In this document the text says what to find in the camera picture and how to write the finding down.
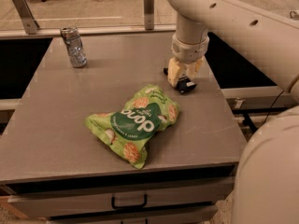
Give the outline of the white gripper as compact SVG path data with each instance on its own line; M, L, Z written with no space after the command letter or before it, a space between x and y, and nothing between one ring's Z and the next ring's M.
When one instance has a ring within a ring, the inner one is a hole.
M209 43L209 37L196 44L188 44L178 39L177 35L172 37L171 51L175 58L172 58L168 64L168 82L172 87L176 87L178 80L185 74L190 80L194 80L204 60Z

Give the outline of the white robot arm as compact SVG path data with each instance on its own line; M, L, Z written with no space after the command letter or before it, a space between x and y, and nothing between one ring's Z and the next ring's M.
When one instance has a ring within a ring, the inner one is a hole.
M212 32L294 100L299 100L295 21L239 0L168 0L177 12L172 52L180 63L204 56ZM299 106L266 122L239 160L232 224L299 224Z

